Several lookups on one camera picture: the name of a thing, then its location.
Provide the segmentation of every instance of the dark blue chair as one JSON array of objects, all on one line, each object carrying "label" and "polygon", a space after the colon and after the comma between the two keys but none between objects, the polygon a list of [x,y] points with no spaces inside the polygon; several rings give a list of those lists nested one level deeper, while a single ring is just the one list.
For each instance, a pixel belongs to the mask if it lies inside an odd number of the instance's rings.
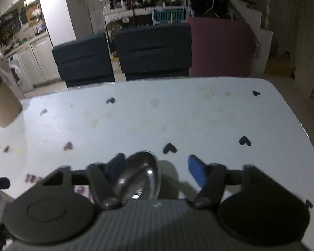
[{"label": "dark blue chair", "polygon": [[68,87],[115,81],[105,34],[64,43],[52,52]]},{"label": "dark blue chair", "polygon": [[124,28],[115,42],[127,80],[189,76],[192,38],[187,23]]}]

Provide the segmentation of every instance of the stain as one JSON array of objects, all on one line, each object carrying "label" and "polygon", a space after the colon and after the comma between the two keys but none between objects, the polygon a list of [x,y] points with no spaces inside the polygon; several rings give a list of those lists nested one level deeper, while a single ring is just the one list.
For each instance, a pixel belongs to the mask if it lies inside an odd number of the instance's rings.
[{"label": "stain", "polygon": [[214,92],[211,89],[202,90],[202,95],[206,99],[211,99],[214,96]]},{"label": "stain", "polygon": [[152,99],[152,100],[150,101],[150,103],[151,103],[151,105],[152,105],[153,107],[158,107],[158,106],[159,106],[159,101],[158,101],[157,99]]},{"label": "stain", "polygon": [[257,95],[260,95],[260,93],[257,92],[257,91],[252,91],[252,94],[253,94],[254,96],[256,96],[256,97],[257,97]]},{"label": "stain", "polygon": [[99,124],[98,120],[93,120],[92,128],[96,128],[98,126],[98,124]]},{"label": "stain", "polygon": [[109,99],[106,101],[106,104],[108,104],[108,103],[114,104],[115,102],[116,102],[115,99],[112,97],[112,98],[109,98]]},{"label": "stain", "polygon": [[164,147],[164,149],[163,149],[163,153],[164,154],[167,154],[168,152],[172,152],[172,153],[177,153],[178,152],[178,150],[177,150],[177,148],[172,144],[172,143],[168,143],[168,144],[166,144],[166,146]]},{"label": "stain", "polygon": [[48,110],[45,108],[41,111],[40,115],[42,116],[43,114],[46,114],[48,112]]},{"label": "stain", "polygon": [[240,145],[243,145],[243,144],[247,144],[248,146],[251,146],[251,141],[246,137],[246,136],[243,136],[242,138],[240,138]]},{"label": "stain", "polygon": [[305,206],[312,209],[313,208],[313,203],[309,201],[308,199],[306,200]]},{"label": "stain", "polygon": [[68,142],[67,144],[65,144],[63,150],[66,151],[66,150],[72,150],[73,149],[73,144],[72,142]]},{"label": "stain", "polygon": [[139,130],[140,130],[139,128],[131,127],[131,128],[129,128],[128,133],[129,133],[129,134],[135,134],[135,133],[137,133]]}]

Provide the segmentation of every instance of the table surface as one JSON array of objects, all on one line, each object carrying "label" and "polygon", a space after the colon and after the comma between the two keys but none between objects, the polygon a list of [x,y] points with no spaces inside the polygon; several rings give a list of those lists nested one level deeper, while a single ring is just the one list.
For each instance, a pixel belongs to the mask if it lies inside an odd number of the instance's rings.
[{"label": "table surface", "polygon": [[[115,103],[106,103],[110,98]],[[24,110],[0,128],[0,177],[17,197],[61,165],[84,169],[119,152],[153,152],[180,186],[200,190],[188,171],[195,154],[229,169],[253,164],[313,203],[303,243],[314,250],[314,148],[294,113],[269,82],[254,78],[132,81],[68,90],[22,101]],[[240,145],[248,137],[251,146]],[[72,150],[63,150],[67,142]],[[163,153],[172,143],[177,153]]]}]

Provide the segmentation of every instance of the floor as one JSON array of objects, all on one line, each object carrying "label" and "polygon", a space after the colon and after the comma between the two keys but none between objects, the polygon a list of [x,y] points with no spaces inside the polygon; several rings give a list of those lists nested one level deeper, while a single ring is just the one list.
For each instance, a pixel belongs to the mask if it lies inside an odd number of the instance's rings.
[{"label": "floor", "polygon": [[[113,65],[113,67],[115,82],[125,82],[126,77],[121,72],[121,69],[117,65]],[[252,74],[251,77],[267,79],[277,88],[299,119],[314,146],[314,98],[303,98],[303,96],[298,92],[294,79],[292,78],[270,76],[265,74]],[[54,83],[41,88],[36,88],[32,92],[26,93],[25,97],[31,98],[63,89],[67,89],[65,82]]]}]

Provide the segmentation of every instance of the pink chair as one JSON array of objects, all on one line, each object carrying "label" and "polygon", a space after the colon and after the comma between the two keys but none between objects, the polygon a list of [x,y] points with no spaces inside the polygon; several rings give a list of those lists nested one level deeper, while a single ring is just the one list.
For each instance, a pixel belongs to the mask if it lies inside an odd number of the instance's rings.
[{"label": "pink chair", "polygon": [[243,21],[188,17],[192,30],[192,67],[189,76],[246,77],[256,41]]}]

